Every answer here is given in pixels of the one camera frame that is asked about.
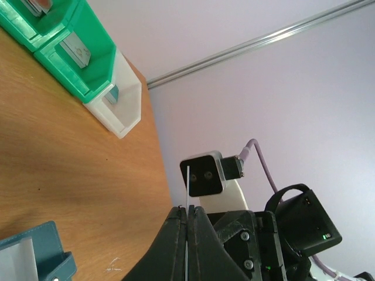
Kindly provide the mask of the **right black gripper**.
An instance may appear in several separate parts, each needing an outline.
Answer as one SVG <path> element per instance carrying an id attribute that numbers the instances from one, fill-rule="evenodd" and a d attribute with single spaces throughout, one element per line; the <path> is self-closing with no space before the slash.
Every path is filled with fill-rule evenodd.
<path id="1" fill-rule="evenodd" d="M 275 217 L 268 211 L 208 215 L 219 240 L 248 280 L 285 280 Z"/>

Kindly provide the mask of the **blue card holder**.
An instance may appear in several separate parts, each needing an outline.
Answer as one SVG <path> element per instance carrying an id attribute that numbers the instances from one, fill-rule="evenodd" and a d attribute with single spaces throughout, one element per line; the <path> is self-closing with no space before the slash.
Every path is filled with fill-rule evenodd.
<path id="1" fill-rule="evenodd" d="M 72 280 L 76 272 L 54 221 L 1 240 L 1 280 Z"/>

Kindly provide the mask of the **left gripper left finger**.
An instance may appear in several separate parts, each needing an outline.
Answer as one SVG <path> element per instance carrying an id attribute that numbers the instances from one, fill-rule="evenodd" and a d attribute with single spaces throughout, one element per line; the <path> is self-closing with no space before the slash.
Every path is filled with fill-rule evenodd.
<path id="1" fill-rule="evenodd" d="M 146 254 L 124 280 L 185 280 L 186 208 L 172 207 Z"/>

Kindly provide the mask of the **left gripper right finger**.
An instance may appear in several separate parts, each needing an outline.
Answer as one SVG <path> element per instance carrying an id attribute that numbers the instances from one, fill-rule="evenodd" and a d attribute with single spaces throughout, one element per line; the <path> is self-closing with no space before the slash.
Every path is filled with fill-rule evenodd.
<path id="1" fill-rule="evenodd" d="M 187 280 L 248 280 L 222 246 L 202 207 L 189 207 L 187 225 Z"/>

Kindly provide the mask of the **teal VIP card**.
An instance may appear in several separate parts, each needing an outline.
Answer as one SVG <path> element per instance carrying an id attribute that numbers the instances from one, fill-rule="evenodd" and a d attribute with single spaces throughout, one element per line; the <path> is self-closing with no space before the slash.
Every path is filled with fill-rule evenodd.
<path id="1" fill-rule="evenodd" d="M 188 218 L 189 215 L 189 190 L 190 190 L 190 166 L 186 168 L 186 216 Z M 185 281 L 189 280 L 188 273 L 189 273 L 189 249 L 188 249 L 188 233 L 186 234 L 186 242 L 185 242 Z"/>

